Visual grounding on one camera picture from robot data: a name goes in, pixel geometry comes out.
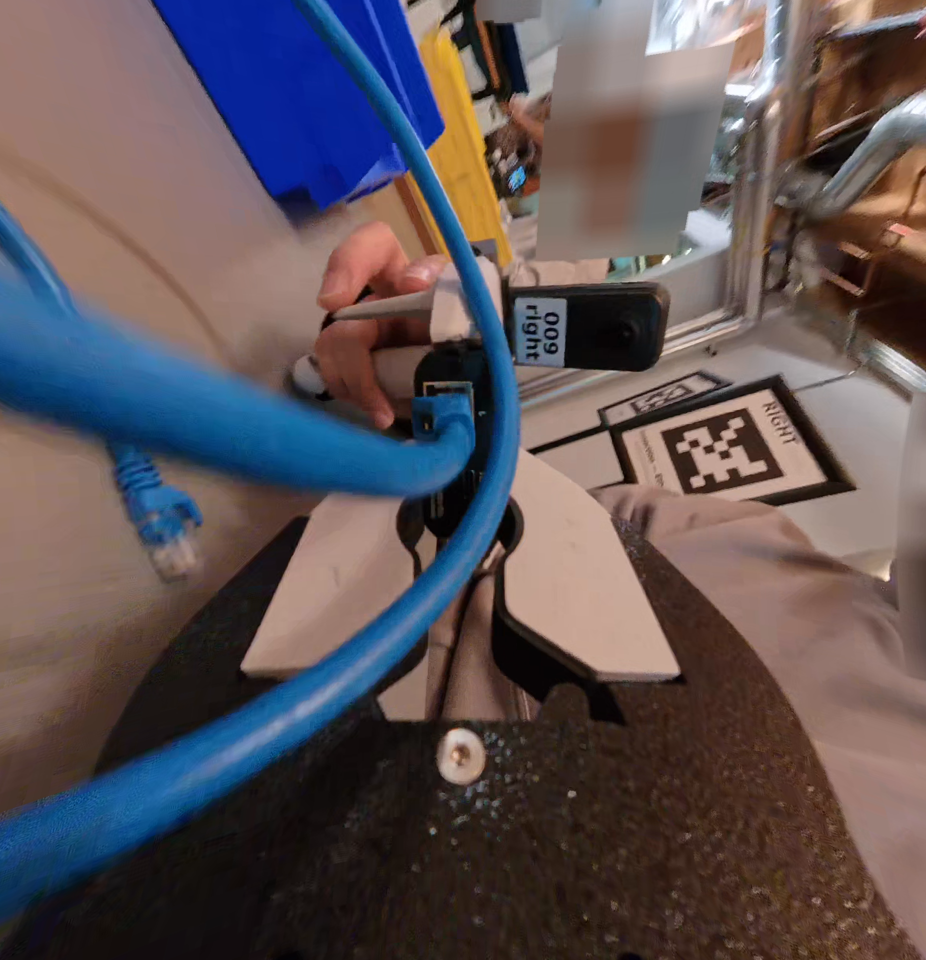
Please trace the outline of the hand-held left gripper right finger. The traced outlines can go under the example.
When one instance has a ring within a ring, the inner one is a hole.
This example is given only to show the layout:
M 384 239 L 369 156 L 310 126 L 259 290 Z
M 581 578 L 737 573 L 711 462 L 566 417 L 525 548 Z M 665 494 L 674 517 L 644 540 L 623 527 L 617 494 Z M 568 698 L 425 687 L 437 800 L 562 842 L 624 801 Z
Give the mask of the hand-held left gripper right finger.
M 522 450 L 493 566 L 493 662 L 536 716 L 559 687 L 590 721 L 625 724 L 615 687 L 681 678 L 672 646 L 610 513 Z

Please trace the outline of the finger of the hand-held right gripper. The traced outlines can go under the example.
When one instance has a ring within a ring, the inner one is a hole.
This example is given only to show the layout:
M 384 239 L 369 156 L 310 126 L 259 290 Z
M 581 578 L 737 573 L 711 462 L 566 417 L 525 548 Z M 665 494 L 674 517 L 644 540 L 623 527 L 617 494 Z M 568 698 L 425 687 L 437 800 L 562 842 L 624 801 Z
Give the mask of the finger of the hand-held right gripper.
M 427 286 L 372 294 L 332 314 L 332 336 L 361 349 L 408 349 L 477 339 L 480 331 L 457 268 L 431 265 Z

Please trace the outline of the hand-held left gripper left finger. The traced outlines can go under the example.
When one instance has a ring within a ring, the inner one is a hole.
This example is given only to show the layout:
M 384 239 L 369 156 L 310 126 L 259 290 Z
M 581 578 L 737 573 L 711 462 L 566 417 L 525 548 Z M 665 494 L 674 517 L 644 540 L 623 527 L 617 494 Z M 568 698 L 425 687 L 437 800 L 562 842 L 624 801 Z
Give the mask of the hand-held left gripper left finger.
M 418 504 L 326 496 L 304 525 L 241 672 L 283 681 L 319 664 L 400 599 L 432 561 L 433 534 Z

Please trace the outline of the black network splitter box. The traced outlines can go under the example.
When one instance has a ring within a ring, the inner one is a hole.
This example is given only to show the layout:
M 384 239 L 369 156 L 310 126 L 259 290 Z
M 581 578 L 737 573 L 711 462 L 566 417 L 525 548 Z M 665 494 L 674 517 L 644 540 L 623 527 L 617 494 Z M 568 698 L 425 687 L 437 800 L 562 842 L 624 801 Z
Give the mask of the black network splitter box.
M 445 343 L 423 355 L 414 373 L 414 397 L 444 394 L 460 394 L 469 401 L 475 444 L 462 472 L 422 501 L 423 523 L 438 541 L 455 534 L 478 492 L 489 459 L 495 403 L 482 347 Z

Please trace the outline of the person's right hand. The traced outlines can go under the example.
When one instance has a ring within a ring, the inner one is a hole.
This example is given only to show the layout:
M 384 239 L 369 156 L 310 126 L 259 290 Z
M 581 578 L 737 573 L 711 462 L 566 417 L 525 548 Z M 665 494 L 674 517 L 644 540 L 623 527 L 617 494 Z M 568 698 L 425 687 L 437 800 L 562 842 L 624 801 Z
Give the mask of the person's right hand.
M 425 292 L 446 265 L 441 255 L 410 260 L 386 223 L 366 223 L 329 257 L 317 303 L 325 313 L 337 315 L 367 291 L 371 299 Z M 430 322 L 421 317 L 335 319 L 319 333 L 312 355 L 329 394 L 368 416 L 376 428 L 387 430 L 397 419 L 409 417 L 409 407 L 395 411 L 376 376 L 372 355 L 430 342 Z

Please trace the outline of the small framed marker sign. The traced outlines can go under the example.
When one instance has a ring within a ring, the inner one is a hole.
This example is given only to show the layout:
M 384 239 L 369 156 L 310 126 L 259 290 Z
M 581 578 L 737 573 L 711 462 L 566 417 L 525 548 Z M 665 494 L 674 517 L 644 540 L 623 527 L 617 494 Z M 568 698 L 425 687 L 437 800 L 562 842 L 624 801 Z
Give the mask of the small framed marker sign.
M 725 377 L 698 369 L 614 401 L 598 409 L 597 414 L 601 426 L 608 429 L 674 404 L 708 396 L 732 385 L 733 381 Z

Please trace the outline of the yellow plastic bin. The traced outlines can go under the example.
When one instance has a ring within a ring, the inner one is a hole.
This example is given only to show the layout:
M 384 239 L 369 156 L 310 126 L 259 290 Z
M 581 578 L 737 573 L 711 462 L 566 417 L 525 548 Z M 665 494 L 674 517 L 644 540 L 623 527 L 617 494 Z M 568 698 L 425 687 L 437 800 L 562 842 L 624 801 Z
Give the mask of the yellow plastic bin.
M 496 262 L 506 268 L 513 251 L 457 47 L 447 29 L 435 28 L 421 40 L 419 53 L 445 127 L 428 147 L 429 159 L 468 241 L 493 241 Z

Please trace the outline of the large framed marker sign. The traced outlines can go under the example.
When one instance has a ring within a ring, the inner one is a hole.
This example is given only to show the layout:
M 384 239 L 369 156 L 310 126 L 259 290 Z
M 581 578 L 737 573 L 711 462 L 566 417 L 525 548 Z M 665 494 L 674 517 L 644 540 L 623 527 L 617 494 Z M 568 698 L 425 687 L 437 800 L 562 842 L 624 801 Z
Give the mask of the large framed marker sign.
M 623 481 L 679 496 L 783 507 L 857 485 L 781 375 L 609 428 Z

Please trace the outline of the silver metal pipe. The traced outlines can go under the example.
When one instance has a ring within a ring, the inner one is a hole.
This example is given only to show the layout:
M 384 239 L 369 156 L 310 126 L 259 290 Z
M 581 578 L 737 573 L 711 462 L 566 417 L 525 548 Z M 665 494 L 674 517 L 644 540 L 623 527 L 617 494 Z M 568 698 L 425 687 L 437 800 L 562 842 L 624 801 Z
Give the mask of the silver metal pipe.
M 753 5 L 731 67 L 748 86 L 719 327 L 732 334 L 757 327 L 786 285 L 799 231 L 926 151 L 926 2 Z

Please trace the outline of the blue plastic bin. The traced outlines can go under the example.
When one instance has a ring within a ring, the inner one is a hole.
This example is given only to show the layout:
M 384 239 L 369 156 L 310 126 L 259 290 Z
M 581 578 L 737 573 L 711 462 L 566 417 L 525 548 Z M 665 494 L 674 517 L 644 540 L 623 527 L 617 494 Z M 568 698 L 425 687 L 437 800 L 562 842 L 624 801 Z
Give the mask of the blue plastic bin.
M 253 173 L 292 223 L 407 173 L 363 92 L 293 2 L 152 5 Z

